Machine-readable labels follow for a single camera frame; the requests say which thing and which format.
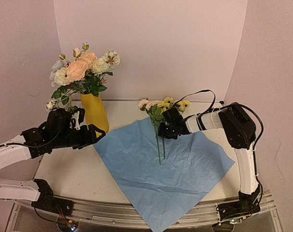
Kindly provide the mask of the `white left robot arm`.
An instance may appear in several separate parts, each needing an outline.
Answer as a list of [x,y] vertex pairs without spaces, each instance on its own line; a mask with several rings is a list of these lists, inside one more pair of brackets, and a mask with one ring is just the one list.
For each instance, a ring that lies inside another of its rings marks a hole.
[[[0,170],[13,164],[51,154],[55,149],[82,149],[97,143],[107,130],[97,122],[83,124],[85,110],[70,113],[63,108],[49,112],[38,127],[21,132],[0,144]],[[44,179],[17,181],[0,178],[0,199],[27,200],[35,208],[57,208],[54,192]]]

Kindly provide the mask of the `blue wrapping paper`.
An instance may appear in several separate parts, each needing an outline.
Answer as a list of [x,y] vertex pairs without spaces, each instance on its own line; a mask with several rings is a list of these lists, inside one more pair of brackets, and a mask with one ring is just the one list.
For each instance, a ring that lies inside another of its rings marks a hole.
[[149,118],[109,132],[94,145],[127,199],[138,209],[163,201],[191,209],[225,176],[234,161],[203,133],[165,139],[166,159]]

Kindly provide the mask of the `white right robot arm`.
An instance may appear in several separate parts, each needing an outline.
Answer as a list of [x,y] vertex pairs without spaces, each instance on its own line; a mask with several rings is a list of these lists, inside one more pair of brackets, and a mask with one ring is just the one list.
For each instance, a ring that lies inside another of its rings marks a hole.
[[258,178],[255,147],[261,135],[256,134],[256,125],[247,114],[248,110],[248,107],[235,102],[184,118],[173,107],[163,113],[165,121],[158,128],[158,135],[167,139],[200,131],[224,130],[237,156],[240,190],[237,201],[217,206],[221,220],[247,217],[260,211],[263,186]]

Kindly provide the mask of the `yellow flower stem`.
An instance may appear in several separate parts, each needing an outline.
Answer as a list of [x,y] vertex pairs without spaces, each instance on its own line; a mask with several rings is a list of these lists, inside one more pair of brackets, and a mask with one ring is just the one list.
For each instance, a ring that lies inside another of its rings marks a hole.
[[161,109],[161,120],[157,129],[157,137],[161,137],[163,146],[163,159],[166,159],[165,139],[176,140],[180,135],[188,135],[185,119],[182,113],[191,106],[188,100],[173,101],[166,97],[163,102],[157,104]]

